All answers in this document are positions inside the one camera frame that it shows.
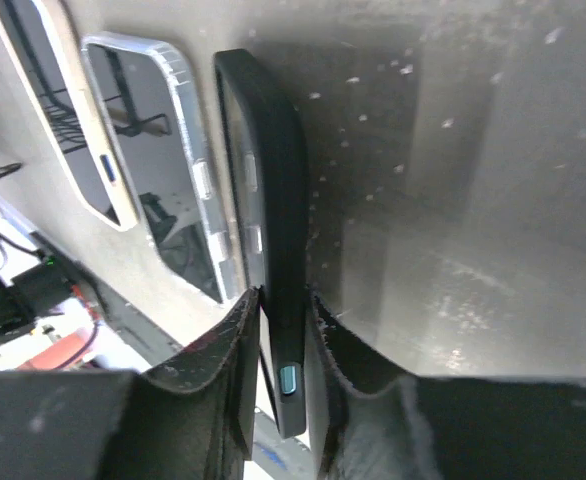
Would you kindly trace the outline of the black phone case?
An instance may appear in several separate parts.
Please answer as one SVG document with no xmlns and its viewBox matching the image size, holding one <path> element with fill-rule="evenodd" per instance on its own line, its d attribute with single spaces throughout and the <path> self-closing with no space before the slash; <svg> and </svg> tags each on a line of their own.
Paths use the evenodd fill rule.
<svg viewBox="0 0 586 480">
<path fill-rule="evenodd" d="M 273 75 L 245 49 L 220 51 L 214 71 L 242 259 L 260 291 L 268 348 L 262 366 L 280 435 L 306 429 L 304 391 L 309 174 L 304 130 Z M 279 369 L 299 368 L 285 397 Z"/>
</svg>

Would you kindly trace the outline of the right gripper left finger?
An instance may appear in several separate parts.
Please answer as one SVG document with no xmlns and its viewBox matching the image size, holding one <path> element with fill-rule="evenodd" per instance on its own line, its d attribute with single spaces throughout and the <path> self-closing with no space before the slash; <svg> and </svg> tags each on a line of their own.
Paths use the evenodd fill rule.
<svg viewBox="0 0 586 480">
<path fill-rule="evenodd" d="M 251 458 L 260 292 L 137 373 L 0 372 L 0 479 L 239 479 Z"/>
</svg>

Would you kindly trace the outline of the beige phone case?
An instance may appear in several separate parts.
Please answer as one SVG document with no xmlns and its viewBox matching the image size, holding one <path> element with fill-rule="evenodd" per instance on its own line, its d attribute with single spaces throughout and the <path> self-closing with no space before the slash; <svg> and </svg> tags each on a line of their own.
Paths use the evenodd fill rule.
<svg viewBox="0 0 586 480">
<path fill-rule="evenodd" d="M 29 118 L 26 130 L 29 133 L 42 134 L 46 149 L 50 151 L 61 168 L 65 185 L 70 187 L 85 210 L 115 231 L 130 230 L 138 224 L 139 213 L 127 185 L 114 143 L 99 112 L 93 89 L 81 60 L 78 36 L 66 5 L 62 1 L 31 2 L 39 12 L 62 77 L 67 83 L 69 96 L 76 109 L 88 150 L 119 218 L 118 224 L 101 217 L 82 197 L 0 19 L 0 42 L 7 57 L 7 68 L 15 73 L 20 94 L 21 102 L 18 110 Z"/>
</svg>

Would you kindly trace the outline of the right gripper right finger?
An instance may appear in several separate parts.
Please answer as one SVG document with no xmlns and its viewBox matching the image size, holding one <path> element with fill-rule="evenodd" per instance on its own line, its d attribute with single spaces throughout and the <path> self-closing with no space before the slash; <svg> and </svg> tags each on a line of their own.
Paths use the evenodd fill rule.
<svg viewBox="0 0 586 480">
<path fill-rule="evenodd" d="M 308 298 L 320 479 L 586 479 L 586 378 L 419 376 Z"/>
</svg>

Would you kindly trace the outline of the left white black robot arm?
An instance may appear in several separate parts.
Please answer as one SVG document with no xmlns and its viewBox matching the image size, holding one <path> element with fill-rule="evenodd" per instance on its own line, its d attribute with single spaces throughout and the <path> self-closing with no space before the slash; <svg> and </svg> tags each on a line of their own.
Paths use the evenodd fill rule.
<svg viewBox="0 0 586 480">
<path fill-rule="evenodd" d="M 28 333 L 38 317 L 71 296 L 71 282 L 53 264 L 37 265 L 10 285 L 0 278 L 0 345 Z"/>
</svg>

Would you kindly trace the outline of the teal phone case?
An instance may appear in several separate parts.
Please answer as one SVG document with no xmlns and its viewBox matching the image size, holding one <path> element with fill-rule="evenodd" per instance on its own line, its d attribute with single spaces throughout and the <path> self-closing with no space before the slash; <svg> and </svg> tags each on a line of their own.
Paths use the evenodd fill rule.
<svg viewBox="0 0 586 480">
<path fill-rule="evenodd" d="M 289 397 L 295 395 L 299 387 L 299 368 L 297 364 L 288 364 L 279 369 L 278 381 L 279 391 Z"/>
</svg>

